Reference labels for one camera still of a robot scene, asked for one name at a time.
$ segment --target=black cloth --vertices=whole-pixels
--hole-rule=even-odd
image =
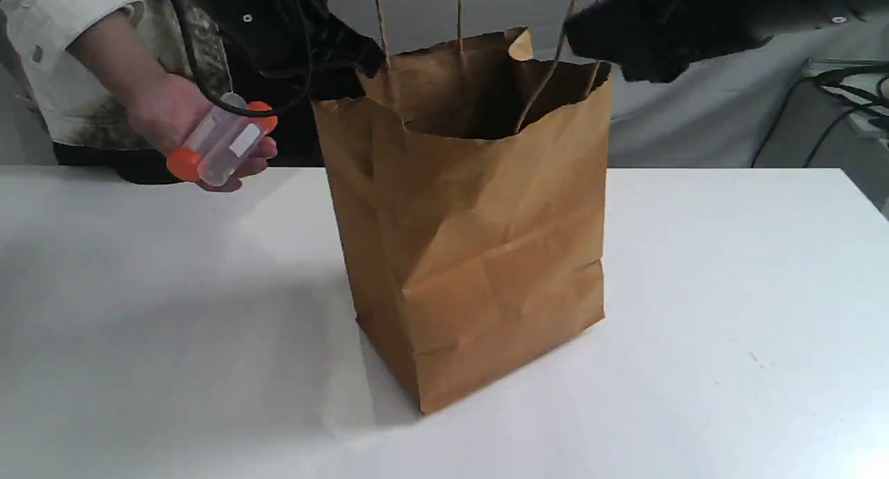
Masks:
[[[272,107],[283,106],[298,93],[291,84],[263,78],[235,50],[226,48],[232,87],[247,102],[263,101]],[[362,95],[361,84],[351,69],[313,76],[312,96],[315,99],[339,99]],[[295,109],[279,117],[279,124],[270,134],[277,141],[279,155],[269,161],[270,167],[323,167],[315,116],[306,99]],[[58,164],[73,167],[106,167],[133,184],[165,185],[180,182],[166,169],[166,159],[156,151],[109,151],[82,146],[53,145]]]

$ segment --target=table surface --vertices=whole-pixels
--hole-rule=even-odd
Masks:
[[[612,171],[609,318],[428,418],[322,172],[94,175],[0,169],[3,477],[889,476],[889,224],[839,171]]]

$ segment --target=person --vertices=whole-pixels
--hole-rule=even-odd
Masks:
[[[194,51],[209,90],[279,106],[295,90],[270,83],[216,34],[213,21],[187,3]],[[180,146],[211,104],[190,81],[177,20],[168,0],[2,0],[10,44],[19,54],[53,150],[63,165],[106,166],[137,184],[178,182],[165,154]],[[329,96],[360,91],[355,76],[327,78]],[[269,164],[323,166],[310,103],[281,117],[224,187]]]

